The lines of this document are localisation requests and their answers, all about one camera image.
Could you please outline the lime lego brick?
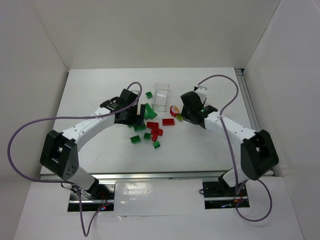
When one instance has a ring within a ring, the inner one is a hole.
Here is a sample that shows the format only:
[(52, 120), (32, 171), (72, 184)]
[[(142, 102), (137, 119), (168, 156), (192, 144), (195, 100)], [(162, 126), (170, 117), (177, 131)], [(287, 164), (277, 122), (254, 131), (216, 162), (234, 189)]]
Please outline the lime lego brick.
[(179, 113), (176, 117), (175, 117), (179, 122), (181, 122), (184, 117)]

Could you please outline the long green lego brick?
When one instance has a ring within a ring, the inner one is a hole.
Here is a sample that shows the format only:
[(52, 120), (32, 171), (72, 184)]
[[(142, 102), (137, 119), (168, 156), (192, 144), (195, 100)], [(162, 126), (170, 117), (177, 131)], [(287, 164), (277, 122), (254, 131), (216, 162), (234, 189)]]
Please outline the long green lego brick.
[(158, 116), (158, 114), (152, 109), (152, 107), (148, 103), (145, 104), (145, 112), (147, 113), (148, 118), (151, 120)]

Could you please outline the green square lego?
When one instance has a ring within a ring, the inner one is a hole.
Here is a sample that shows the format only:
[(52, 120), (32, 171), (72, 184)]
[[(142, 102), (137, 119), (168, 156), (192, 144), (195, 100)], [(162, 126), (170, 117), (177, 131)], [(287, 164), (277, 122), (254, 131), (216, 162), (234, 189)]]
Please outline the green square lego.
[(144, 135), (143, 135), (143, 139), (144, 140), (150, 140), (152, 137), (152, 134), (151, 133), (148, 133), (148, 132), (145, 132)]

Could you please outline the small green lego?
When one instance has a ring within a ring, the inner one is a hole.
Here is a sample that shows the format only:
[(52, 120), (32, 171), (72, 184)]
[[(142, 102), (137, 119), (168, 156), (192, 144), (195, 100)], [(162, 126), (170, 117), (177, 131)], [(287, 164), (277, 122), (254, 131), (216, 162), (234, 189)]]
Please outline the small green lego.
[(145, 93), (147, 99), (152, 99), (153, 98), (153, 94), (149, 91)]

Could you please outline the green sloped lego front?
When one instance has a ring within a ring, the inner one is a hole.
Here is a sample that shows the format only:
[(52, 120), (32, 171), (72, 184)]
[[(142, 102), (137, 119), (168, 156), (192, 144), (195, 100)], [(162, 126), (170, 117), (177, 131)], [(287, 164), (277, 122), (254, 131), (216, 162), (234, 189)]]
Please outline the green sloped lego front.
[(159, 141), (155, 141), (155, 142), (153, 143), (153, 147), (154, 147), (155, 149), (159, 148), (160, 146), (161, 146), (161, 144), (160, 144)]

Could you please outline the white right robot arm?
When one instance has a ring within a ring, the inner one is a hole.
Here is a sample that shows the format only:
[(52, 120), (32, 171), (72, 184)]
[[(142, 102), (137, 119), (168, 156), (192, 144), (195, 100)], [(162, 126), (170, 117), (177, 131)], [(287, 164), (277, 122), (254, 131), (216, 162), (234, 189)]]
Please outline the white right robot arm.
[(239, 147), (240, 165), (236, 164), (218, 178), (221, 192), (229, 193), (248, 180), (258, 180), (279, 163), (279, 157), (266, 130), (246, 128), (223, 116), (213, 106), (205, 106), (207, 95), (189, 91), (180, 96), (182, 116), (194, 125), (225, 137), (230, 147)]

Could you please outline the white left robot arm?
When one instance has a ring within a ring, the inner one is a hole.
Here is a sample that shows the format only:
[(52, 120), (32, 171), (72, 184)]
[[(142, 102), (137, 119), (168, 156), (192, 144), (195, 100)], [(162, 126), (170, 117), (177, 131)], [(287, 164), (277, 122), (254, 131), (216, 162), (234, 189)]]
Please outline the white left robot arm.
[(108, 191), (99, 180), (80, 167), (78, 153), (92, 138), (115, 124), (143, 126), (146, 106), (135, 103), (137, 97), (134, 92), (123, 89), (120, 96), (101, 103), (89, 119), (61, 132), (50, 131), (44, 141), (40, 163), (92, 198), (106, 194)]

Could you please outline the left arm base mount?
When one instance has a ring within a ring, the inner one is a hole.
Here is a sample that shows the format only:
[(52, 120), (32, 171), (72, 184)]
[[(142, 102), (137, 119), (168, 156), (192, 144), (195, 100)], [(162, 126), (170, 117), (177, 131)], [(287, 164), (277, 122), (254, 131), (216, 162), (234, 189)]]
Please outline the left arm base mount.
[[(94, 196), (80, 189), (83, 212), (95, 212), (98, 208), (102, 212), (114, 211), (116, 183), (114, 181), (101, 181), (100, 184), (103, 187)], [(66, 188), (70, 190), (67, 211), (71, 213), (79, 212), (80, 201), (76, 188), (74, 186), (67, 186)]]

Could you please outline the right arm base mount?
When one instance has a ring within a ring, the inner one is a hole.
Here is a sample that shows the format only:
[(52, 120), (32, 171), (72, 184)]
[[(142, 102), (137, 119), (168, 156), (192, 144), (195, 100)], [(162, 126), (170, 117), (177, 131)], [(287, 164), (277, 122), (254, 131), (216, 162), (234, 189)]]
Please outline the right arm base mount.
[(235, 190), (223, 192), (219, 188), (217, 181), (207, 181), (202, 183), (199, 193), (204, 197), (204, 207), (209, 209), (232, 209), (238, 204), (239, 208), (249, 208), (248, 192), (243, 186), (240, 193), (236, 195)]

